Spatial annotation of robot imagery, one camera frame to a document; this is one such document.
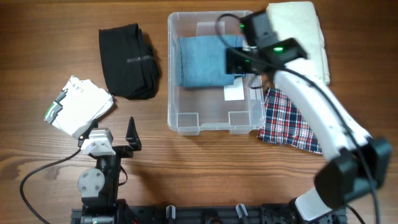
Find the wooden surface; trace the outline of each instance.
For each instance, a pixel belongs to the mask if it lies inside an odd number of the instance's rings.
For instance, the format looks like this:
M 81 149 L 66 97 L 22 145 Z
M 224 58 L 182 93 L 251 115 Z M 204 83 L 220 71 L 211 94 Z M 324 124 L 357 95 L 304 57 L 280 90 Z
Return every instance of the wooden surface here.
M 398 17 L 393 1 L 315 1 L 334 94 L 373 136 L 398 146 Z M 160 60 L 162 77 L 150 100 L 117 98 L 101 122 L 124 144 L 134 116 L 142 151 L 124 159 L 129 174 L 119 198 L 130 205 L 205 206 L 284 203 L 313 186 L 322 156 L 265 144 L 227 131 L 183 137 L 167 126 L 167 17 L 177 11 L 225 11 L 267 6 L 266 1 L 153 1 L 0 5 L 0 219 L 39 223 L 19 195 L 31 170 L 67 157 L 76 141 L 43 121 L 71 75 L 106 88 L 98 29 L 138 23 Z M 79 155 L 43 170 L 25 185 L 31 204 L 51 223 L 69 223 L 81 207 L 79 175 L 95 161 Z M 398 223 L 398 158 L 394 151 L 379 191 L 383 223 Z M 370 197 L 353 203 L 373 223 Z M 350 223 L 357 220 L 350 215 Z

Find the plastic bin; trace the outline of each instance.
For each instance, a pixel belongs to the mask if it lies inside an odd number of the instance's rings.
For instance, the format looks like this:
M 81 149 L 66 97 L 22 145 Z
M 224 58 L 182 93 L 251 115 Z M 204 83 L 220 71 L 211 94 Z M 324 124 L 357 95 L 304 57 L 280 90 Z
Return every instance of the plastic bin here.
M 181 135 L 198 135 L 206 130 L 229 130 L 231 134 L 247 134 L 265 122 L 262 89 L 248 87 L 249 74 L 243 79 L 244 100 L 224 100 L 224 87 L 184 88 L 178 86 L 177 52 L 179 37 L 216 35 L 216 18 L 225 12 L 173 12 L 169 27 L 169 98 L 167 122 Z M 228 11 L 239 17 L 251 11 Z M 239 22 L 225 17 L 220 24 L 224 34 L 240 34 Z

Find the folded clothing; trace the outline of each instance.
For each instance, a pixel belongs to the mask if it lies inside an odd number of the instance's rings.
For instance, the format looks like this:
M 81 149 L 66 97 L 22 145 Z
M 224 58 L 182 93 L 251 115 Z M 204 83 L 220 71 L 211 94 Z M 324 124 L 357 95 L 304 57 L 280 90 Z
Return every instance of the folded clothing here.
M 317 66 L 318 78 L 330 83 L 325 40 L 312 2 L 270 3 L 267 14 L 279 40 L 295 38 Z
M 156 95 L 159 70 L 137 24 L 99 30 L 99 51 L 108 91 L 127 99 Z
M 272 144 L 290 144 L 299 149 L 322 153 L 318 139 L 300 111 L 279 89 L 269 88 L 265 95 L 266 125 L 258 138 Z
M 224 35 L 230 46 L 242 47 L 243 38 Z M 234 75 L 226 74 L 225 45 L 215 35 L 180 37 L 178 40 L 178 85 L 184 87 L 226 86 Z
M 112 96 L 90 80 L 72 76 L 44 116 L 44 121 L 78 139 L 113 105 Z

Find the black folded cloth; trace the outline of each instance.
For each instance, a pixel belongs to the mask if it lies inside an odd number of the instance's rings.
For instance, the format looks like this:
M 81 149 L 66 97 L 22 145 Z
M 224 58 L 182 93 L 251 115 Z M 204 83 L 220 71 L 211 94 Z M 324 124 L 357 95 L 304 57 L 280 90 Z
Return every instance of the black folded cloth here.
M 112 95 L 148 99 L 156 95 L 159 70 L 138 24 L 99 30 L 106 86 Z

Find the blue folded cloth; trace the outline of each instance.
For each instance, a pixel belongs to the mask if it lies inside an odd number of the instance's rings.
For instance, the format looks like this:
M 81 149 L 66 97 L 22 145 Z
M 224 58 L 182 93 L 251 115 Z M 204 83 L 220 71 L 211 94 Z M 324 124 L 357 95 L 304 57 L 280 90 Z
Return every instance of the blue folded cloth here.
M 232 47 L 242 47 L 243 38 L 224 35 Z M 234 75 L 226 71 L 225 45 L 215 35 L 180 37 L 178 40 L 178 85 L 184 87 L 226 86 Z

